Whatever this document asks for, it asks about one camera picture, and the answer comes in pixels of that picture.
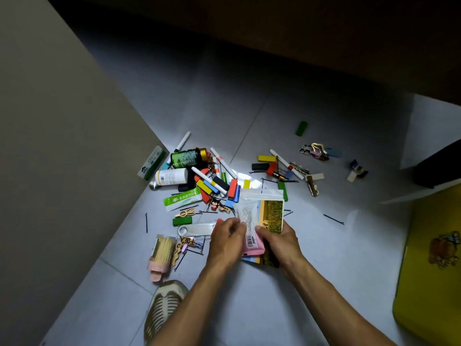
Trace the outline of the person's right forearm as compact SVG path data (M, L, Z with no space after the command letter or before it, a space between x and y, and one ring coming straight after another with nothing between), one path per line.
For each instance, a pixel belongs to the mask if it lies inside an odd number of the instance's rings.
M359 314L304 256L280 260L280 267L330 346L397 346Z

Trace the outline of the beige mesh shoe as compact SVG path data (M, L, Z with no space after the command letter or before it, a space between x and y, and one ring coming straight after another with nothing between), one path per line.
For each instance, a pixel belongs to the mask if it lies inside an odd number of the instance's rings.
M188 289L179 280L162 282L153 294L143 327L143 346L149 346L156 333L180 305Z

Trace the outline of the person's left hand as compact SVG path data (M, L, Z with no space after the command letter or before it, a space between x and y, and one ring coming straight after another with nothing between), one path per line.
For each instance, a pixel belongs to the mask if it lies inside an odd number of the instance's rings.
M218 220L211 235L206 268L229 271L242 256L245 237L231 235L231 219Z

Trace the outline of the green white toothpaste box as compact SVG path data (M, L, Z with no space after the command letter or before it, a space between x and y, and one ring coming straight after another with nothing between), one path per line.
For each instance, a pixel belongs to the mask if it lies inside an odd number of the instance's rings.
M192 190L176 194L174 196L165 198L164 208L167 212L173 211L175 209L181 208L183 206L200 202L202 200L201 189L195 187Z

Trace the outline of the dark brown wooden furniture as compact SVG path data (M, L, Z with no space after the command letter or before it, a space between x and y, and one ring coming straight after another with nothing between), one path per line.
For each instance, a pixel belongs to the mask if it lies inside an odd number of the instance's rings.
M51 0L111 9L461 105L461 0Z

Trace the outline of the pink packet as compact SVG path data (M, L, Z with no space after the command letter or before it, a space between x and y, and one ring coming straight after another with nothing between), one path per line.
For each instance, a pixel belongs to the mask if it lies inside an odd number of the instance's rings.
M265 250L263 241L257 234L249 235L243 242L242 257L263 255Z

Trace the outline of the white plastic bottle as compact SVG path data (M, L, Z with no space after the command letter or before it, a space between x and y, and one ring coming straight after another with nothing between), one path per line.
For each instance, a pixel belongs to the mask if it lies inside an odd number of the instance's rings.
M148 187L151 190L157 190L160 187L168 185L183 185L188 182L188 169L179 168L179 169L166 169L158 170Z

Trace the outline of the green can gold cap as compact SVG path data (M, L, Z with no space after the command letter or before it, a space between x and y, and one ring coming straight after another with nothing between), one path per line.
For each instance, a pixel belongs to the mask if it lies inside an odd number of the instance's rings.
M193 148L189 150L176 151L170 156L170 164L173 168L195 167L208 163L209 155L206 148Z

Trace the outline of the pink toothpick container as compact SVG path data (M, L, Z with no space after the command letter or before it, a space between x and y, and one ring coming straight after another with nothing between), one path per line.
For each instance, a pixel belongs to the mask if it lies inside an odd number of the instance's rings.
M170 272L176 242L175 237L157 235L152 255L147 264L147 269L150 272L150 280L153 283L160 282L163 275Z

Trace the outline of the white marker pen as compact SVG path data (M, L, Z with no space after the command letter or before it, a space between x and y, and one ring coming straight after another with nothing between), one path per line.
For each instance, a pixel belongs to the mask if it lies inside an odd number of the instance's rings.
M238 179L238 174L233 171L233 169L224 161L224 159L217 153L217 151L212 147L210 148L210 151L213 154L213 156L217 158L220 164L226 169L229 176L233 179Z
M181 139L181 141L179 142L179 144L177 145L177 147L176 147L176 149L173 151L173 153L179 152L179 151L182 149L182 147L184 146L185 142L186 142L187 139L189 138L190 134L191 134L190 131L188 131L188 132L184 135L184 137ZM171 154L166 158L164 164L160 167L160 170L168 170L168 169L172 168L171 156L172 156L173 153L171 153Z
M228 193L228 187L227 186L222 187L220 183L217 183L216 181L212 180L210 177L208 177L206 174L202 173L196 167L192 167L191 169L195 174L197 174L203 180L206 180L208 183L210 183L210 185L212 185L216 189L218 189L220 193L222 193L223 195L227 195L227 193Z
M298 171L297 168L294 168L290 163L286 162L285 159L283 159L278 153L276 153L273 149L270 149L269 152L275 156L275 158L277 159L277 161L279 161L280 163L282 163L288 170L292 171L294 175L296 175L296 177L299 179L299 180L305 180L305 175L302 174L301 172Z

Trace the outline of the yellow field picture card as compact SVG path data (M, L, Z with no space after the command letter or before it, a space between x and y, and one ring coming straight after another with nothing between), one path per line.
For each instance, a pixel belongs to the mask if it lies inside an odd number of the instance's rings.
M262 226L269 229L271 232L280 233L283 226L284 206L283 199L249 200L242 203L236 210L236 215L241 221L247 224L245 237L257 234L255 226ZM263 255L244 256L241 257L241 259L254 264L279 268L279 262L273 255L268 242L265 240L262 241L266 249Z

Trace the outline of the wooden keychain cluster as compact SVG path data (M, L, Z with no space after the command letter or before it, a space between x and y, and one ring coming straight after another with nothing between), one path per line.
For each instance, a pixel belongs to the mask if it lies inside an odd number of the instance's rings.
M303 145L298 152L305 155L311 155L312 157L321 161L329 160L328 153L326 152L326 149L323 144L306 144Z

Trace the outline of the yellow plastic bin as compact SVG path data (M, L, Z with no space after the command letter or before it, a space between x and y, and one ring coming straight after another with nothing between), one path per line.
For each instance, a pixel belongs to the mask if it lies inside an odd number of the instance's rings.
M461 346L461 184L414 202L393 315L434 346Z

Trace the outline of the person's right hand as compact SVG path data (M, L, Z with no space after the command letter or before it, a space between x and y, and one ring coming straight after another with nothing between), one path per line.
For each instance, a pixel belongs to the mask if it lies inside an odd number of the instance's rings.
M268 242L280 268L287 277L293 276L297 269L306 261L299 246L295 230L285 221L282 222L280 233L272 232L275 238Z

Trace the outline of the person's left forearm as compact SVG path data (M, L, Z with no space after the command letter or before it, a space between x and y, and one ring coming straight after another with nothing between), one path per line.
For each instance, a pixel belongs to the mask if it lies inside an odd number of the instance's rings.
M149 346L199 346L218 293L233 267L223 272L205 266L193 287L155 334Z

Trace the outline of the wooden keychain bunch purple clip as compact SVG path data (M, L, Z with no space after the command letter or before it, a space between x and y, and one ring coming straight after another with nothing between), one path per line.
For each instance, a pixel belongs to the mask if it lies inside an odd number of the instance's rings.
M174 268L174 271L177 270L187 253L190 252L203 256L204 245L204 239L202 241L197 241L194 237L180 237L174 246L170 261L171 267Z

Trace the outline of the pile of coloured blocks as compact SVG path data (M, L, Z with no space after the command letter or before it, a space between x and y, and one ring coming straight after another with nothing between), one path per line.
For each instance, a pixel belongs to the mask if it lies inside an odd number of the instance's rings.
M278 182L273 179L266 178L256 180L243 173L238 173L238 179L233 179L228 173L218 173L216 164L212 164L212 168L206 167L200 171L212 180L220 183L222 187L228 187L227 195L223 195L218 189L195 174L191 167L188 167L188 175L194 175L195 187L199 187L201 189L202 201L206 204L211 204L211 199L217 198L220 199L223 205L233 209L234 204L239 202L240 191L242 189L279 189L284 192L285 202L288 201L284 182Z

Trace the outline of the black furniture base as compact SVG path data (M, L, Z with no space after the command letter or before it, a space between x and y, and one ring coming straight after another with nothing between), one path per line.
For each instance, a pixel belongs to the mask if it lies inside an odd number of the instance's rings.
M461 179L461 139L418 163L412 174L416 185L430 189L457 179Z

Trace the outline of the green white flat box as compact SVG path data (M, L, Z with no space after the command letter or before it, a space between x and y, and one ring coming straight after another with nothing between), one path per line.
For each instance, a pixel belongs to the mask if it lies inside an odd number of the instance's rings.
M166 150L160 145L157 145L150 156L147 158L145 163L142 165L141 169L137 173L139 177L144 180L151 180L153 174L158 170L158 168L163 163L166 157Z

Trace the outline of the clear zip bag white label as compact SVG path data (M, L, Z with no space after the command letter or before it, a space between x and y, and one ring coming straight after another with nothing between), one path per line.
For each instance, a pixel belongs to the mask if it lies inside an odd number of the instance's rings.
M265 252L263 240L255 231L256 226L273 232L281 232L284 214L284 192L279 189L242 189L234 211L247 229L243 243L243 255L255 256Z

